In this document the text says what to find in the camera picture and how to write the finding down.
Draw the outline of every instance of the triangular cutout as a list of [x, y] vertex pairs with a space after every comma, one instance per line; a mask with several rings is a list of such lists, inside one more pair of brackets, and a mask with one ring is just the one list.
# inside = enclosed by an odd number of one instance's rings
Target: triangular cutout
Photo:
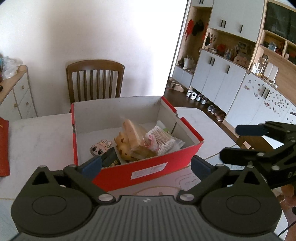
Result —
[[250, 184], [255, 184], [255, 185], [260, 184], [260, 182], [258, 181], [258, 179], [256, 178], [256, 176], [253, 172], [248, 172], [248, 174], [246, 175], [246, 177], [244, 179], [244, 183], [250, 183]]
[[45, 172], [40, 172], [38, 176], [35, 178], [34, 182], [32, 185], [39, 185], [39, 184], [46, 184], [49, 183]]

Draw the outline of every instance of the cartoon face toy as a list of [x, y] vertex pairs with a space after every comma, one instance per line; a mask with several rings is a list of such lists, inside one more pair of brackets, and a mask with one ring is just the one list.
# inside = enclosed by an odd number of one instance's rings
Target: cartoon face toy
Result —
[[91, 154], [93, 156], [101, 156], [111, 147], [112, 141], [101, 140], [99, 143], [91, 147]]

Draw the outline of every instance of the silver bolt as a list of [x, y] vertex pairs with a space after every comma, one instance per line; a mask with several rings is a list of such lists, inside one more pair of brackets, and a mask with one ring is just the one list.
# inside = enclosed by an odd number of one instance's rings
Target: silver bolt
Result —
[[113, 196], [111, 194], [101, 194], [99, 196], [99, 200], [102, 202], [109, 202], [113, 199]]
[[183, 201], [189, 202], [189, 201], [192, 201], [194, 199], [194, 196], [192, 194], [190, 194], [190, 193], [185, 193], [185, 194], [182, 194], [180, 196], [180, 199], [183, 200]]
[[272, 166], [271, 169], [274, 170], [274, 171], [278, 171], [279, 170], [279, 166], [277, 166], [277, 165]]

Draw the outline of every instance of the white label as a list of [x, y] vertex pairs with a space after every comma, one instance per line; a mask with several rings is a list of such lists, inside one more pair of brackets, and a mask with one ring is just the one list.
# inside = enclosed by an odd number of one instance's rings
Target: white label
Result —
[[152, 173], [160, 172], [165, 168], [166, 165], [167, 165], [167, 162], [159, 164], [157, 166], [148, 167], [146, 169], [135, 171], [131, 174], [131, 180], [139, 178], [139, 177], [144, 177], [144, 176], [150, 175]]

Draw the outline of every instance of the chair backrest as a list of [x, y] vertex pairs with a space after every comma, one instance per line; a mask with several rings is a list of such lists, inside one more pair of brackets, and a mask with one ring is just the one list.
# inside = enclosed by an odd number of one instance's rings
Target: chair backrest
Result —
[[[110, 61], [110, 60], [103, 60], [103, 59], [94, 59], [94, 60], [83, 60], [79, 62], [72, 63], [67, 66], [66, 73], [67, 73], [67, 83], [68, 83], [68, 90], [70, 96], [70, 102], [75, 102], [75, 94], [74, 94], [74, 87], [73, 87], [73, 76], [76, 78], [75, 85], [77, 86], [77, 100], [83, 101], [81, 97], [81, 88], [80, 88], [80, 71], [83, 71], [83, 95], [84, 100], [93, 100], [99, 99], [99, 94], [102, 93], [102, 98], [106, 98], [106, 85], [109, 84], [109, 95], [108, 97], [112, 97], [112, 87], [113, 87], [113, 72], [118, 72], [117, 81], [116, 81], [116, 92], [115, 97], [120, 97], [121, 92], [121, 85], [124, 73], [124, 65]], [[109, 71], [108, 80], [106, 80], [106, 72]]]
[[272, 151], [272, 146], [263, 138], [258, 136], [240, 136], [236, 143], [240, 148], [246, 148], [244, 142], [250, 145], [248, 149], [254, 149], [256, 151], [268, 152]]

